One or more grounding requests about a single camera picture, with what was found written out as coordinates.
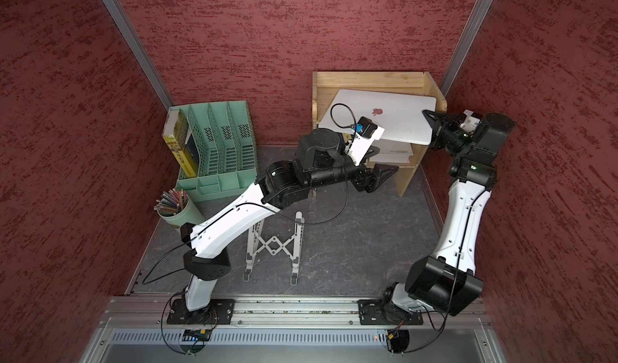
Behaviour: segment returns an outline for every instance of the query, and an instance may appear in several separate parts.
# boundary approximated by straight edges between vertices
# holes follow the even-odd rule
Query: red textured wall
[[[510,363],[618,359],[618,2],[494,0],[449,108],[518,122],[478,237]],[[450,158],[426,169],[443,211]]]
[[[430,71],[475,0],[120,0],[176,104],[247,99],[259,144],[311,129],[312,71]]]
[[[3,362],[75,362],[177,168],[101,0],[0,0]]]

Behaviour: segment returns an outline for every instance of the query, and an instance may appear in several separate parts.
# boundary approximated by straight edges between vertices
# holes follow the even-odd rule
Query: black mounting plate
[[[408,313],[397,305],[388,303],[381,308],[381,301],[359,300],[359,318],[361,325],[422,325],[421,313]]]
[[[217,313],[217,325],[228,325],[234,314],[234,304],[232,299],[211,299],[210,304],[196,311],[188,311],[185,297],[176,299],[171,305],[167,324],[208,324],[214,325],[211,316]]]

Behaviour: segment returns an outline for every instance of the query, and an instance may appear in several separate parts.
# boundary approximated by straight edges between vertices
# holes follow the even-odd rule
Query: pen holder
[[[204,216],[200,213],[200,210],[193,203],[191,198],[189,198],[189,202],[187,206],[178,214],[172,215],[170,217],[166,217],[160,212],[157,212],[159,216],[165,220],[172,228],[174,228],[178,233],[181,232],[181,226],[186,224],[187,222],[193,224],[200,224],[205,221]]]

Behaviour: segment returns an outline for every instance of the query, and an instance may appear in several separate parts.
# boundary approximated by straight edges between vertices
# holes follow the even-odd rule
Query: white robotic arm
[[[190,232],[190,224],[184,226],[183,242],[190,240],[192,248],[184,256],[184,264],[193,274],[185,290],[186,309],[196,311],[209,304],[217,279],[230,270],[226,246],[252,225],[307,198],[309,190],[317,186],[351,181],[357,190],[373,192],[394,174],[397,166],[367,169],[363,165],[370,148],[373,155],[377,153],[371,143],[383,131],[371,120],[361,118],[347,155],[342,155],[338,134],[315,129],[299,140],[294,161],[273,163],[241,196],[212,218],[193,226]]]
[[[444,148],[454,158],[449,174],[455,180],[436,249],[413,264],[405,284],[387,290],[381,306],[383,317],[389,317],[393,309],[397,312],[394,307],[454,316],[479,297],[483,282],[474,277],[476,235],[496,184],[498,171],[492,162],[515,127],[513,120],[497,113],[482,119],[468,110],[459,115],[423,114],[433,129],[433,149]]]

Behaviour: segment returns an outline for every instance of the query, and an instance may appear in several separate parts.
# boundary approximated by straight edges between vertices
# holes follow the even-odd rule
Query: wooden shelf
[[[436,98],[437,112],[445,113],[447,110],[446,99],[429,72],[314,72],[312,94],[314,128],[318,127],[318,122],[322,120],[340,89],[431,96]],[[414,155],[410,156],[410,163],[387,163],[399,166],[393,178],[400,197],[404,195],[428,148],[422,144],[411,144],[411,146]],[[375,162],[371,160],[367,163],[370,168],[374,165]]]

